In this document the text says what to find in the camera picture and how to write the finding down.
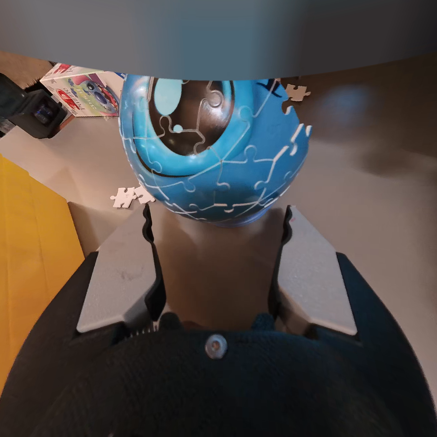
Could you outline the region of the colourful cardboard puzzle box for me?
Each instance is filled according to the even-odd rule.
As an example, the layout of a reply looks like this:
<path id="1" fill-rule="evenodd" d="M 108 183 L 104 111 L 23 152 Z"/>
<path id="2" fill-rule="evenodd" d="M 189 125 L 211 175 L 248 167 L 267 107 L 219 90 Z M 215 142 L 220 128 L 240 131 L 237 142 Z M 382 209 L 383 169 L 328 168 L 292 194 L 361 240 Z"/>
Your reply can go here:
<path id="1" fill-rule="evenodd" d="M 75 117 L 118 117 L 126 74 L 57 63 L 40 83 Z"/>

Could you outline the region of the yellow flat panel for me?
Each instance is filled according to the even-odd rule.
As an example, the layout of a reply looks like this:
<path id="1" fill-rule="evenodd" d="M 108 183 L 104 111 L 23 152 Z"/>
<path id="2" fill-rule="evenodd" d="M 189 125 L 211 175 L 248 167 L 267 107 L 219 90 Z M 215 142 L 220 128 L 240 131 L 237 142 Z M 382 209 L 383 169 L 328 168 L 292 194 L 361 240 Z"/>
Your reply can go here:
<path id="1" fill-rule="evenodd" d="M 67 201 L 0 158 L 0 392 L 41 314 L 84 260 Z"/>

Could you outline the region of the white puzzle piece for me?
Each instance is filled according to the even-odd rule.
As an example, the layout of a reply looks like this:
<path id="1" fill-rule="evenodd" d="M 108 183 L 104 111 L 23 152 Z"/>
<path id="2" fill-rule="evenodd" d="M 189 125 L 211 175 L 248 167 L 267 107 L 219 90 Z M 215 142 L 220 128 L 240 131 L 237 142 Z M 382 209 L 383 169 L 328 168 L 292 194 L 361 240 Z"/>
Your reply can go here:
<path id="1" fill-rule="evenodd" d="M 135 199 L 137 199 L 137 195 L 135 193 L 135 187 L 118 188 L 117 194 L 111 195 L 109 199 L 113 201 L 113 208 L 128 209 L 128 208 L 130 208 L 131 203 Z"/>
<path id="2" fill-rule="evenodd" d="M 141 205 L 145 205 L 149 202 L 155 202 L 156 199 L 152 196 L 143 186 L 139 186 L 134 188 L 134 194 L 136 199 L 139 201 Z"/>
<path id="3" fill-rule="evenodd" d="M 311 91 L 306 86 L 287 84 L 285 87 L 287 100 L 292 102 L 302 102 L 306 97 L 311 95 Z"/>

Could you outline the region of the blue puzzle ball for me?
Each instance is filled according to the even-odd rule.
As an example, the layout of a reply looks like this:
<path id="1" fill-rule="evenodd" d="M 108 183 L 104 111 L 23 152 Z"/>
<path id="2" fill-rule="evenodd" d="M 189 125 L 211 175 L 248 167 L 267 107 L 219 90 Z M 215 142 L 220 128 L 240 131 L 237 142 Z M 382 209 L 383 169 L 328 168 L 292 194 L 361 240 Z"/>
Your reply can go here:
<path id="1" fill-rule="evenodd" d="M 281 79 L 188 80 L 126 75 L 119 131 L 127 160 L 178 216 L 240 226 L 290 187 L 309 151 Z"/>

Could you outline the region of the black electronic device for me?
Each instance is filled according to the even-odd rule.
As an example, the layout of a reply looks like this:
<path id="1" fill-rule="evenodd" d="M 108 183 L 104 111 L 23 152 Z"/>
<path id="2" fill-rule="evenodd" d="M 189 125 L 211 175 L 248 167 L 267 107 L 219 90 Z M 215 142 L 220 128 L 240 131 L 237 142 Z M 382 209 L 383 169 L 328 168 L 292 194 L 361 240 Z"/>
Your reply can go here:
<path id="1" fill-rule="evenodd" d="M 27 92 L 0 74 L 0 115 L 36 139 L 50 139 L 67 110 L 44 90 Z"/>

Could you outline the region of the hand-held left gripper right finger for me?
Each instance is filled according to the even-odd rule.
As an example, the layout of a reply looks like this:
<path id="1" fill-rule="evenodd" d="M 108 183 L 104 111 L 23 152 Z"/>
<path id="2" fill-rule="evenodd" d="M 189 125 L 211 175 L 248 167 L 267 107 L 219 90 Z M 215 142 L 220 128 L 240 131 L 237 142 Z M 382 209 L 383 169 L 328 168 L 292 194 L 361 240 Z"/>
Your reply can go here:
<path id="1" fill-rule="evenodd" d="M 335 248 L 294 205 L 285 212 L 268 307 L 283 332 L 358 332 Z"/>

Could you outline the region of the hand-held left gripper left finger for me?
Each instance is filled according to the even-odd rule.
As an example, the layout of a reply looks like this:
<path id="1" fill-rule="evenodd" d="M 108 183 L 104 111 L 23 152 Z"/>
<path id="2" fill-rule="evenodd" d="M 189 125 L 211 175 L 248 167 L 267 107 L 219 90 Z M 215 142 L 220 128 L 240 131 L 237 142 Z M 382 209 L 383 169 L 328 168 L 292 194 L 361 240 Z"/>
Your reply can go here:
<path id="1" fill-rule="evenodd" d="M 77 331 L 121 323 L 133 332 L 151 329 L 166 305 L 150 205 L 138 208 L 101 244 Z"/>

